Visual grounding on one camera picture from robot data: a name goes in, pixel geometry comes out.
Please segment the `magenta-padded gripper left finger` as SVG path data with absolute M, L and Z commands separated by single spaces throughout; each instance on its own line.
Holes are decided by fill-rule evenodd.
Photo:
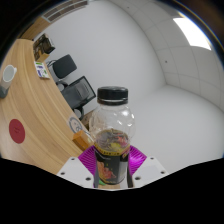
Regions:
M 70 157 L 57 175 L 84 188 L 97 187 L 97 161 L 94 147 L 78 157 Z

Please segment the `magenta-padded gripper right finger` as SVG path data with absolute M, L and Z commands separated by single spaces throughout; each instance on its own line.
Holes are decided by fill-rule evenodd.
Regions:
M 134 146 L 130 147 L 127 171 L 127 186 L 140 188 L 167 175 L 166 169 L 154 157 L 147 157 Z

